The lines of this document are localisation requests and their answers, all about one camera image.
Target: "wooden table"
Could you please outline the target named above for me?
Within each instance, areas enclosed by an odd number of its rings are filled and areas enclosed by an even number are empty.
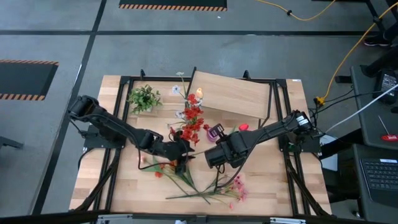
[[[120,78],[120,76],[116,75],[104,76],[99,91],[98,100],[100,105],[110,112],[114,108]],[[133,88],[144,86],[145,84],[149,84],[155,90],[160,91],[163,106],[156,107],[151,113],[143,113],[138,117],[129,113],[127,123],[135,128],[151,129],[164,135],[167,139],[169,133],[167,123],[179,121],[179,119],[175,118],[175,111],[183,110],[184,108],[182,97],[172,93],[172,86],[181,85],[181,83],[135,81]],[[269,88],[266,84],[262,85],[264,85],[265,90]],[[287,80],[287,86],[292,109],[305,111],[308,114],[301,81]],[[126,92],[127,85],[124,88],[121,110],[124,107]],[[285,116],[283,97],[281,105]],[[229,133],[234,125],[247,123],[249,129],[256,129],[258,125],[257,118],[211,108],[204,108],[204,111],[205,123],[210,126],[221,123],[226,133]],[[266,125],[276,121],[277,111],[275,100],[272,99],[271,115]],[[205,151],[214,145],[214,143],[206,139],[204,131],[201,131],[199,136],[201,141],[194,147],[196,152]],[[103,156],[104,149],[94,149],[82,160],[70,208],[79,206],[96,185]],[[151,156],[146,154],[146,158],[150,159]],[[301,154],[301,161],[306,186],[322,208],[331,213],[320,162],[309,153]],[[199,190],[203,190],[215,178],[216,170],[209,169],[204,154],[198,155],[196,159],[189,163],[189,166]],[[228,175],[234,174],[235,170],[229,165],[225,167]],[[202,198],[166,200],[166,197],[181,195],[180,189],[166,177],[156,178],[153,172],[139,171],[137,169],[137,149],[130,142],[127,142],[121,153],[111,211],[125,213],[292,216],[285,164],[276,138],[256,146],[241,171],[241,177],[249,191],[248,199],[245,202],[238,203],[233,198],[219,198],[226,203],[234,202],[233,210],[221,202],[211,199],[211,205],[205,203]],[[104,208],[107,189],[108,186],[106,185],[101,198],[100,208]],[[297,186],[295,189],[299,211],[302,213],[300,191]]]

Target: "potted plant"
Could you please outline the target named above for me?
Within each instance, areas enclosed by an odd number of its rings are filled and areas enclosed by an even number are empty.
[[[132,113],[139,114],[141,111],[151,112],[154,106],[162,105],[159,91],[157,90],[154,93],[152,90],[153,88],[148,84],[132,90],[127,99],[130,104],[135,105]]]

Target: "keyboard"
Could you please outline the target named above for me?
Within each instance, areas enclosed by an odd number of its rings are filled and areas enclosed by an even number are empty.
[[[361,159],[369,189],[398,191],[398,160]]]

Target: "purple object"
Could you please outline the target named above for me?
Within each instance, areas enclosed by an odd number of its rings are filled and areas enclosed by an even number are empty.
[[[209,131],[207,131],[207,139],[210,141],[210,142],[216,142],[217,141],[217,136],[216,137],[213,137],[213,136],[211,136],[211,134],[210,134],[210,132]]]

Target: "pink object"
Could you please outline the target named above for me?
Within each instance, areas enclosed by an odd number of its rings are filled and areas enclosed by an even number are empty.
[[[249,129],[249,125],[248,124],[241,124],[240,126],[239,126],[239,130],[240,131],[246,131],[246,130],[248,130]]]
[[[210,133],[207,131],[207,139],[210,141],[210,142],[216,142],[217,141],[217,137],[213,137],[213,136],[211,136],[210,135]]]

